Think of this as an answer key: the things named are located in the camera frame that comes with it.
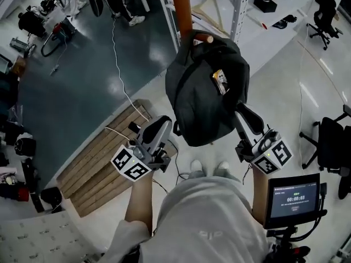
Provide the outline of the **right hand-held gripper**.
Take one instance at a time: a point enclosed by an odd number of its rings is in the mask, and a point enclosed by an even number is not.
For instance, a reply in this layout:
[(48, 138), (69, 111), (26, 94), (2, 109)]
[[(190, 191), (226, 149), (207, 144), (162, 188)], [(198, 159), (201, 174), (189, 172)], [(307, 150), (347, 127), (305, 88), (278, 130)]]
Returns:
[(235, 147), (240, 162), (246, 161), (264, 174), (281, 170), (293, 153), (280, 133), (264, 123), (263, 118), (247, 104), (236, 111), (236, 130), (240, 142)]

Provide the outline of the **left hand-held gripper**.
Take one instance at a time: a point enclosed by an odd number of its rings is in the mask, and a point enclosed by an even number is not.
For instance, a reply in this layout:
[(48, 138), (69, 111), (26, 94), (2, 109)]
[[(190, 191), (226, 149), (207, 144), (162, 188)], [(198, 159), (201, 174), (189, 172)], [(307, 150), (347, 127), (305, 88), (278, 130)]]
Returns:
[(128, 180), (139, 180), (157, 170), (165, 172), (171, 158), (165, 151), (172, 121), (168, 116), (151, 119), (143, 127), (129, 124), (136, 137), (120, 146), (111, 159), (111, 164)]

